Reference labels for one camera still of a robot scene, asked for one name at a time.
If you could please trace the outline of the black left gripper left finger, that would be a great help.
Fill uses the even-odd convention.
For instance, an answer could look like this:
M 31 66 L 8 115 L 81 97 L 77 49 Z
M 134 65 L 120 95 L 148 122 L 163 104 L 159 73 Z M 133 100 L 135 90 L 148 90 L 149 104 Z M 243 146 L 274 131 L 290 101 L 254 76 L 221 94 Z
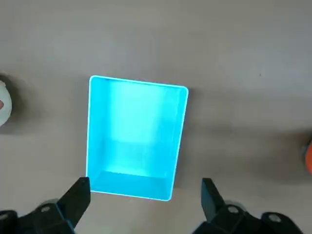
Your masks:
M 2 234 L 74 234 L 91 202 L 90 179 L 80 177 L 57 201 L 38 206 L 18 216 L 14 210 L 0 212 Z

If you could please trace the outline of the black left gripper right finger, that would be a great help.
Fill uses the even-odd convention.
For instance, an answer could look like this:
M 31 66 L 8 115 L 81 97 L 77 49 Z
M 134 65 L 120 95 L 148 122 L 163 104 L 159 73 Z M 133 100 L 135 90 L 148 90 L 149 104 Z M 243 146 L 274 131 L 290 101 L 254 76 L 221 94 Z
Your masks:
M 214 182 L 203 178 L 201 206 L 206 220 L 195 234 L 301 234 L 301 229 L 281 213 L 266 212 L 256 218 L 237 205 L 226 204 Z

